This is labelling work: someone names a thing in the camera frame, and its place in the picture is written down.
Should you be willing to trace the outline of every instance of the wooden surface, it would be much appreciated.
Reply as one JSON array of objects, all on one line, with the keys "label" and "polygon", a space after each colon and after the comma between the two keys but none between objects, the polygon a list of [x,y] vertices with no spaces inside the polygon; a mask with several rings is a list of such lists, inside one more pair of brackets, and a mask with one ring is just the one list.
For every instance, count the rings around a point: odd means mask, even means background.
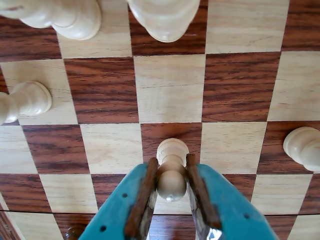
[{"label": "wooden surface", "polygon": [[4,211],[0,211],[0,239],[1,237],[3,240],[20,240],[15,227],[12,225]]},{"label": "wooden surface", "polygon": [[292,161],[285,153],[283,143],[294,129],[312,127],[320,130],[319,121],[268,122],[264,135],[258,174],[310,174],[302,165]]},{"label": "wooden surface", "polygon": [[[0,17],[0,92],[39,81],[53,100],[0,126],[0,213],[21,240],[86,224],[166,138],[224,174],[281,240],[318,239],[318,174],[283,141],[320,130],[320,1],[201,0],[173,43],[150,37],[126,0],[98,3],[101,29],[85,41]],[[158,197],[154,214],[148,240],[196,239],[187,194]]]},{"label": "wooden surface", "polygon": [[125,176],[125,174],[91,174],[98,208],[104,204]]},{"label": "wooden surface", "polygon": [[320,211],[320,175],[315,174],[311,178],[309,188],[304,197],[299,214],[317,214]]},{"label": "wooden surface", "polygon": [[207,54],[280,51],[289,0],[209,0]]},{"label": "wooden surface", "polygon": [[61,58],[53,28],[36,29],[3,16],[0,26],[0,62]]},{"label": "wooden surface", "polygon": [[177,41],[164,43],[152,38],[129,11],[132,54],[185,55],[204,54],[206,46],[208,0],[200,0],[200,6],[186,33]]},{"label": "wooden surface", "polygon": [[206,56],[203,122],[266,121],[280,52]]},{"label": "wooden surface", "polygon": [[223,176],[251,201],[257,177],[255,174],[223,174]]},{"label": "wooden surface", "polygon": [[10,211],[51,213],[38,174],[0,174],[0,192]]},{"label": "wooden surface", "polygon": [[25,125],[23,133],[38,173],[89,173],[84,141],[78,125]]},{"label": "wooden surface", "polygon": [[282,50],[319,51],[319,29],[319,0],[290,0]]},{"label": "wooden surface", "polygon": [[312,174],[257,175],[251,203],[265,215],[297,215]]},{"label": "wooden surface", "polygon": [[200,163],[221,174],[255,174],[265,122],[205,122]]},{"label": "wooden surface", "polygon": [[138,123],[132,57],[65,59],[80,124]]},{"label": "wooden surface", "polygon": [[139,122],[201,122],[204,67],[203,54],[135,57]]},{"label": "wooden surface", "polygon": [[189,152],[200,161],[202,123],[159,123],[141,124],[143,161],[147,163],[155,155],[159,144],[166,139],[182,140]]}]

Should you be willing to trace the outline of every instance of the pawn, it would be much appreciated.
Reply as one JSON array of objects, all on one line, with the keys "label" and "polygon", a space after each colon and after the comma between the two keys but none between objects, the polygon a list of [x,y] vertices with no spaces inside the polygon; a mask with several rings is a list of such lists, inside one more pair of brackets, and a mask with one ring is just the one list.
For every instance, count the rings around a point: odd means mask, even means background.
[{"label": "pawn", "polygon": [[96,0],[0,0],[0,15],[37,29],[52,26],[74,40],[94,37],[101,25]]},{"label": "pawn", "polygon": [[160,143],[156,158],[160,167],[157,171],[157,191],[160,197],[168,202],[181,199],[187,189],[186,156],[187,145],[176,138],[169,138]]},{"label": "pawn", "polygon": [[0,125],[12,123],[20,115],[36,116],[45,113],[52,105],[48,89],[37,81],[16,85],[10,95],[0,92]]},{"label": "pawn", "polygon": [[285,153],[307,170],[320,172],[320,131],[303,126],[286,136],[283,149]]}]

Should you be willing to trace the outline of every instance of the dark wooden square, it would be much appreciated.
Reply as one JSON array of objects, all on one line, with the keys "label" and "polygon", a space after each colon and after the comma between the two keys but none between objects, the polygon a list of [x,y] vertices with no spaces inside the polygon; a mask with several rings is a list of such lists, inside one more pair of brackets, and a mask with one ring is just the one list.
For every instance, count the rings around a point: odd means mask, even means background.
[{"label": "dark wooden square", "polygon": [[166,139],[175,138],[184,141],[189,152],[195,154],[200,162],[202,123],[143,123],[141,124],[143,162],[157,156],[159,144]]},{"label": "dark wooden square", "polygon": [[255,174],[224,174],[230,183],[232,183],[249,201],[251,201],[254,192],[256,176]]},{"label": "dark wooden square", "polygon": [[149,229],[150,240],[195,240],[192,215],[154,215]]},{"label": "dark wooden square", "polygon": [[55,213],[54,218],[62,236],[65,238],[68,229],[74,225],[88,225],[94,214]]},{"label": "dark wooden square", "polygon": [[312,176],[299,214],[320,214],[320,174]]},{"label": "dark wooden square", "polygon": [[132,57],[65,59],[80,124],[138,123]]},{"label": "dark wooden square", "polygon": [[319,32],[319,0],[290,0],[282,41],[282,50],[319,51]]},{"label": "dark wooden square", "polygon": [[125,174],[91,174],[98,208],[104,204],[125,176]]},{"label": "dark wooden square", "polygon": [[207,54],[202,122],[266,121],[280,54]]},{"label": "dark wooden square", "polygon": [[61,59],[56,31],[0,16],[0,62]]},{"label": "dark wooden square", "polygon": [[24,125],[39,174],[89,174],[79,125]]},{"label": "dark wooden square", "polygon": [[0,192],[10,211],[51,213],[38,174],[0,174]]},{"label": "dark wooden square", "polygon": [[296,218],[296,215],[266,216],[266,220],[269,222],[275,234],[279,237],[279,240],[288,239]]},{"label": "dark wooden square", "polygon": [[286,136],[300,127],[320,130],[320,121],[268,122],[262,144],[257,174],[312,174],[289,157],[283,148]]}]

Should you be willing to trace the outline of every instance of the white pawn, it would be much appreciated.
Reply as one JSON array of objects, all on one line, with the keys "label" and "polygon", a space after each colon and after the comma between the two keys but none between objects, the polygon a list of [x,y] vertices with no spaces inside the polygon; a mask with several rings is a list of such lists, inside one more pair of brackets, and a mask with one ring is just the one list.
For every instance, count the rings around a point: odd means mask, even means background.
[{"label": "white pawn", "polygon": [[20,114],[36,116],[50,109],[52,97],[48,89],[37,81],[16,85],[10,95],[0,92],[0,125],[12,123]]},{"label": "white pawn", "polygon": [[0,15],[20,19],[33,28],[52,26],[74,40],[94,37],[101,25],[96,0],[0,0]]},{"label": "white pawn", "polygon": [[283,149],[289,157],[307,170],[320,172],[320,131],[303,126],[286,136]]},{"label": "white pawn", "polygon": [[164,140],[156,151],[156,158],[160,164],[157,171],[157,191],[160,197],[168,202],[178,201],[186,193],[185,166],[188,153],[187,145],[176,138]]},{"label": "white pawn", "polygon": [[171,43],[181,38],[194,19],[200,0],[127,0],[137,21],[154,39]]}]

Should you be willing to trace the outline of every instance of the wood grain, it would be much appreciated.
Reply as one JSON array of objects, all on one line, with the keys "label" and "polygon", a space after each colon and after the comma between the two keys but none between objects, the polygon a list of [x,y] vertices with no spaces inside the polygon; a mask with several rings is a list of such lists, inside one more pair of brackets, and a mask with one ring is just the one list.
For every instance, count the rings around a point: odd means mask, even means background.
[{"label": "wood grain", "polygon": [[320,52],[283,51],[267,120],[320,120]]},{"label": "wood grain", "polygon": [[320,50],[320,3],[290,0],[282,42],[283,51]]},{"label": "wood grain", "polygon": [[312,174],[257,175],[251,203],[264,215],[297,215]]},{"label": "wood grain", "polygon": [[65,237],[68,228],[75,224],[88,225],[94,214],[76,214],[76,213],[54,213],[56,223],[63,237]]},{"label": "wood grain", "polygon": [[63,240],[52,213],[6,212],[21,240]]},{"label": "wood grain", "polygon": [[10,211],[51,213],[38,174],[0,174],[0,192]]},{"label": "wood grain", "polygon": [[78,124],[62,59],[0,62],[0,65],[10,93],[19,83],[37,81],[43,84],[52,96],[49,111],[36,116],[21,115],[21,125]]},{"label": "wood grain", "polygon": [[266,121],[280,54],[207,54],[202,121]]},{"label": "wood grain", "polygon": [[0,62],[60,59],[56,31],[37,29],[20,20],[0,17]]},{"label": "wood grain", "polygon": [[305,167],[293,161],[284,151],[286,136],[300,127],[320,130],[320,121],[268,122],[263,140],[258,174],[311,174]]},{"label": "wood grain", "polygon": [[64,62],[80,124],[139,122],[132,57]]},{"label": "wood grain", "polygon": [[6,213],[0,211],[0,240],[20,240],[14,226],[11,224]]},{"label": "wood grain", "polygon": [[143,162],[147,163],[150,158],[157,155],[157,148],[163,140],[176,138],[185,142],[189,152],[195,154],[199,163],[201,134],[201,122],[141,124]]},{"label": "wood grain", "polygon": [[125,176],[125,174],[91,174],[98,208],[104,204]]},{"label": "wood grain", "polygon": [[[0,93],[1,92],[2,93],[6,93],[6,94],[9,93],[7,85],[6,85],[6,81],[5,81],[4,75],[2,73],[1,66],[0,66]],[[12,125],[19,125],[19,121],[16,120],[16,121],[11,122],[11,123],[3,123],[2,124],[2,126],[12,126]]]},{"label": "wood grain", "polygon": [[224,174],[223,176],[251,201],[256,181],[255,174]]},{"label": "wood grain", "polygon": [[314,174],[304,197],[300,215],[320,214],[320,174]]},{"label": "wood grain", "polygon": [[167,43],[150,36],[129,11],[132,54],[134,56],[204,54],[207,15],[208,0],[200,0],[199,9],[185,34],[179,40]]},{"label": "wood grain", "polygon": [[0,173],[37,174],[21,126],[0,126]]},{"label": "wood grain", "polygon": [[200,123],[206,56],[134,57],[139,122]]},{"label": "wood grain", "polygon": [[318,240],[320,235],[320,215],[299,215],[287,240]]},{"label": "wood grain", "polygon": [[201,164],[221,174],[256,174],[266,122],[204,122]]},{"label": "wood grain", "polygon": [[287,240],[296,221],[296,215],[265,216],[279,240]]},{"label": "wood grain", "polygon": [[25,125],[23,131],[38,173],[89,173],[79,125]]},{"label": "wood grain", "polygon": [[209,0],[207,54],[279,52],[289,0]]},{"label": "wood grain", "polygon": [[40,174],[54,213],[96,214],[98,212],[90,174]]},{"label": "wood grain", "polygon": [[85,41],[58,35],[64,59],[132,56],[126,0],[97,0],[101,10],[98,33]]},{"label": "wood grain", "polygon": [[127,174],[143,163],[138,123],[81,124],[91,174]]},{"label": "wood grain", "polygon": [[195,240],[192,215],[154,215],[149,229],[150,240]]}]

